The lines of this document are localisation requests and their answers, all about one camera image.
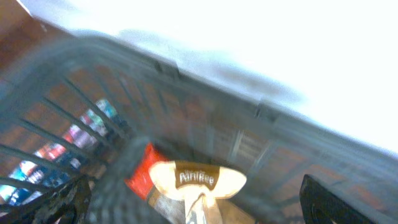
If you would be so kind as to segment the beige snack bag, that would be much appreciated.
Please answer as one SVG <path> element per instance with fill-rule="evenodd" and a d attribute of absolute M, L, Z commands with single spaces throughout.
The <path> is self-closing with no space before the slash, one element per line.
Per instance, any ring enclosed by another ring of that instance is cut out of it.
<path fill-rule="evenodd" d="M 256 223 L 255 218 L 229 201 L 247 181 L 237 170 L 170 161 L 155 163 L 149 176 L 154 187 L 147 202 L 170 223 Z"/>

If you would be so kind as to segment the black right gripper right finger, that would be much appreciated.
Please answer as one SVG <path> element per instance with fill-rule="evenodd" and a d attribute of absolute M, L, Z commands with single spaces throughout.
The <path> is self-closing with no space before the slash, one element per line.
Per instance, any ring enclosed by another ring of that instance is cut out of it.
<path fill-rule="evenodd" d="M 374 223 L 309 174 L 303 177 L 299 200 L 306 224 Z"/>

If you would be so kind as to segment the Kleenex tissue multipack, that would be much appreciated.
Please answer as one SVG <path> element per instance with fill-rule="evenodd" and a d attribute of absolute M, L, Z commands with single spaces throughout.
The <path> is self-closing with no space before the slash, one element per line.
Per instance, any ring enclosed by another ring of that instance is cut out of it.
<path fill-rule="evenodd" d="M 51 100 L 22 121 L 1 133 L 1 176 L 45 187 L 64 184 L 77 172 L 95 178 L 120 140 L 93 110 L 73 114 Z"/>

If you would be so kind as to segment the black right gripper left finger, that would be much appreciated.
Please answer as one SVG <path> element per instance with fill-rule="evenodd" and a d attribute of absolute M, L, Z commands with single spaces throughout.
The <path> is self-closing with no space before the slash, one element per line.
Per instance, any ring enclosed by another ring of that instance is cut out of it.
<path fill-rule="evenodd" d="M 85 223 L 91 200 L 89 179 L 81 175 L 1 217 L 5 224 Z"/>

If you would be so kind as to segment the red biscuit packet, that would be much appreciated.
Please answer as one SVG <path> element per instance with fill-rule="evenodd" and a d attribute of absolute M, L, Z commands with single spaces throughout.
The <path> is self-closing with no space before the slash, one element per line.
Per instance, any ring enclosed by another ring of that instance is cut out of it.
<path fill-rule="evenodd" d="M 152 143 L 148 143 L 138 166 L 132 176 L 125 179 L 127 187 L 141 200 L 170 223 L 185 224 L 185 207 L 183 201 L 172 200 L 162 195 L 150 179 L 149 168 L 156 162 L 168 159 Z"/>

